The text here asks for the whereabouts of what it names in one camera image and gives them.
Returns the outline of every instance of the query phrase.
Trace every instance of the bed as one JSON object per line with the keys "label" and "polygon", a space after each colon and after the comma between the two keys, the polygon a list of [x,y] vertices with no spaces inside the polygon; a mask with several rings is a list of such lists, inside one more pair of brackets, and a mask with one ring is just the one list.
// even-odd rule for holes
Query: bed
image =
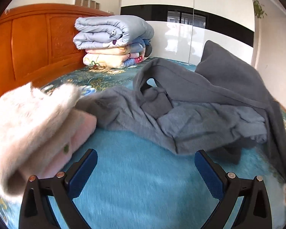
{"label": "bed", "polygon": [[[76,33],[73,24],[77,17],[106,15],[109,14],[66,4],[28,5],[4,14],[0,18],[0,96],[29,81],[47,94],[63,83],[81,86],[82,95],[116,85],[131,88],[135,74],[153,58],[126,69],[84,67],[84,52],[78,51],[72,43]],[[195,70],[194,65],[174,62]],[[284,108],[282,114],[286,126]],[[187,172],[180,175],[175,168],[180,164],[180,157],[132,133],[98,128],[73,155],[65,169],[91,147],[97,150],[100,161],[81,196],[74,202],[92,228],[111,228],[112,225],[131,228],[133,224],[128,224],[128,221],[135,221],[137,228],[150,228],[151,225],[154,228],[200,228],[216,206],[217,201],[211,197],[195,169],[192,156],[183,158],[180,168]],[[233,171],[239,177],[264,177],[273,228],[279,229],[286,223],[286,185],[269,165],[261,148],[262,145],[255,145],[254,148],[242,149],[241,158],[235,162],[223,158],[220,151],[212,153],[211,157],[225,171]],[[131,157],[125,160],[121,152],[129,151]],[[145,161],[155,156],[161,158],[154,159],[154,164]],[[166,165],[162,159],[172,164]],[[170,176],[161,183],[163,180],[159,177],[165,176],[163,170],[166,169],[169,169]],[[151,174],[154,174],[153,180],[147,178]],[[179,180],[178,192],[171,184],[174,178]],[[142,189],[134,188],[138,184]],[[159,197],[158,194],[164,193],[167,196]],[[53,199],[51,204],[61,227],[67,228]],[[0,197],[0,216],[10,229],[17,228],[19,209],[20,204],[11,204]],[[231,226],[235,216],[236,211],[226,228]]]}
{"label": "bed", "polygon": [[83,51],[72,39],[78,17],[109,13],[68,4],[32,4],[0,17],[0,96],[33,82],[37,87],[82,68]]}

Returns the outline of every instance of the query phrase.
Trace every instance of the fabric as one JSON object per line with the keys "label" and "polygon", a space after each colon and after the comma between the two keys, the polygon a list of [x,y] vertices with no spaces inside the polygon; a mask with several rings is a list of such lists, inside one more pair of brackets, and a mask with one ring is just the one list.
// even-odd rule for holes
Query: fabric
{"label": "fabric", "polygon": [[73,38],[77,49],[112,48],[129,45],[140,37],[150,40],[154,29],[145,20],[133,15],[113,15],[78,18]]}
{"label": "fabric", "polygon": [[150,45],[150,40],[144,40],[145,45]]}
{"label": "fabric", "polygon": [[165,115],[154,118],[153,111],[138,106],[132,90],[116,86],[81,98],[76,108],[93,113],[102,128],[130,130],[175,154],[213,150],[241,136],[267,140],[265,120],[252,108],[180,101],[156,105]]}
{"label": "fabric", "polygon": [[139,43],[132,43],[130,45],[114,47],[114,48],[104,48],[104,49],[86,49],[86,53],[92,54],[108,54],[108,55],[125,55],[128,53],[142,52],[144,47]]}
{"label": "fabric", "polygon": [[[100,72],[98,68],[86,66],[59,77],[42,90],[51,94],[66,82],[84,86],[84,90],[87,88],[85,93],[89,93],[91,85],[97,92],[116,85],[132,89],[136,73],[154,59],[150,57],[123,72],[110,68]],[[171,61],[191,71],[196,69],[195,65]],[[286,113],[282,111],[282,115],[286,122]],[[286,223],[283,178],[261,152],[263,145],[255,145],[254,141],[248,139],[243,146],[239,145],[239,141],[234,142],[234,146],[218,148],[208,154],[226,172],[234,172],[240,178],[263,176],[272,210],[273,228],[283,228]],[[200,228],[217,204],[194,165],[193,155],[175,155],[129,131],[96,128],[87,142],[72,155],[64,170],[78,161],[89,148],[98,152],[99,161],[83,192],[73,201],[92,228],[179,229],[180,223],[182,229]],[[62,222],[55,199],[52,200],[60,226],[68,228]],[[0,215],[5,218],[9,229],[18,229],[20,205],[0,197]],[[227,228],[231,228],[235,216],[236,213],[233,213]]]}
{"label": "fabric", "polygon": [[139,64],[143,61],[145,50],[140,53],[128,53],[125,55],[105,55],[87,53],[83,63],[87,66],[103,66],[108,68],[122,69]]}
{"label": "fabric", "polygon": [[[146,83],[150,78],[155,80],[158,88]],[[265,154],[286,180],[286,133],[279,104],[268,92],[260,75],[253,67],[218,44],[212,41],[206,42],[201,62],[195,72],[164,59],[150,61],[136,75],[133,89],[135,100],[145,112],[144,115],[152,113],[154,118],[158,118],[157,122],[162,116],[173,111],[173,104],[170,107],[171,101],[208,102],[253,108],[265,120],[268,137]],[[116,94],[114,98],[118,101],[119,95]],[[83,98],[77,106],[84,110],[89,109],[89,99]],[[136,113],[130,115],[137,120],[143,116]]]}
{"label": "fabric", "polygon": [[[96,127],[95,116],[74,109],[71,112],[80,113],[79,115],[83,117],[83,122],[78,127],[77,131],[73,134],[68,143],[66,142],[61,143],[61,145],[64,146],[63,149],[61,149],[61,151],[52,158],[52,160],[49,162],[43,173],[37,175],[39,179],[54,177],[55,174],[58,171],[60,171],[70,161],[72,154],[75,151],[77,151],[82,144],[86,142],[86,140],[95,130]],[[70,115],[68,116],[68,118],[71,120],[71,123],[74,124],[74,121],[72,121]],[[61,134],[68,133],[68,130],[65,129],[64,124],[59,129],[59,131],[61,131]]]}
{"label": "fabric", "polygon": [[70,142],[84,122],[83,112],[72,110],[80,94],[76,86],[62,85],[49,96],[29,83],[0,98],[2,197],[21,200],[28,177],[42,174]]}

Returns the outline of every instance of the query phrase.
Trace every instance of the orange wooden headboard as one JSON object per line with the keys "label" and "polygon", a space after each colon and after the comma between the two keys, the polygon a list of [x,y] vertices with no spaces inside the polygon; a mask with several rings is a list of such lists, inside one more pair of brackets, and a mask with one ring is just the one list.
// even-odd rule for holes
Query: orange wooden headboard
{"label": "orange wooden headboard", "polygon": [[78,17],[109,16],[82,6],[42,3],[0,17],[0,96],[30,81],[36,87],[82,68],[84,51],[72,39]]}

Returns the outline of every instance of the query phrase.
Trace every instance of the metal bolt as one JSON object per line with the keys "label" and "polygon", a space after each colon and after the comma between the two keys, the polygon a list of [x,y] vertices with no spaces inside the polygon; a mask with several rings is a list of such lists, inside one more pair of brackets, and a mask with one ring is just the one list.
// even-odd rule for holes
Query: metal bolt
{"label": "metal bolt", "polygon": [[236,175],[235,175],[233,172],[229,172],[229,173],[228,173],[228,177],[231,178],[231,179],[233,179],[233,178],[236,177]]}
{"label": "metal bolt", "polygon": [[58,172],[58,173],[56,174],[56,176],[57,176],[58,178],[62,178],[64,175],[65,175],[65,173],[64,173],[63,171],[60,171],[60,172]]}
{"label": "metal bolt", "polygon": [[263,180],[263,177],[262,176],[257,176],[256,179],[261,182]]}
{"label": "metal bolt", "polygon": [[36,179],[36,176],[34,176],[34,175],[32,175],[32,176],[29,177],[29,181],[30,181],[30,182],[35,181],[35,179]]}

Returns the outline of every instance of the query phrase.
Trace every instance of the folded quilt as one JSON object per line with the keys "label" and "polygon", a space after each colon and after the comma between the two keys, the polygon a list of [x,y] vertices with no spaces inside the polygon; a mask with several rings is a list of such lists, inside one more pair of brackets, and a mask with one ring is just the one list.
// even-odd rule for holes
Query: folded quilt
{"label": "folded quilt", "polygon": [[29,83],[0,98],[0,195],[21,201],[28,178],[53,177],[94,131],[96,117],[74,109],[81,90],[45,95]]}
{"label": "folded quilt", "polygon": [[86,49],[86,53],[92,54],[108,54],[108,55],[125,55],[128,53],[142,52],[144,46],[140,43],[133,43],[130,45],[114,47],[114,48],[104,48],[104,49]]}
{"label": "folded quilt", "polygon": [[73,42],[79,50],[125,46],[138,37],[150,40],[154,36],[152,26],[133,15],[81,17],[75,28],[80,32]]}
{"label": "folded quilt", "polygon": [[87,66],[103,66],[109,68],[123,69],[139,64],[144,59],[145,50],[141,53],[128,53],[125,55],[106,55],[87,53],[83,63]]}

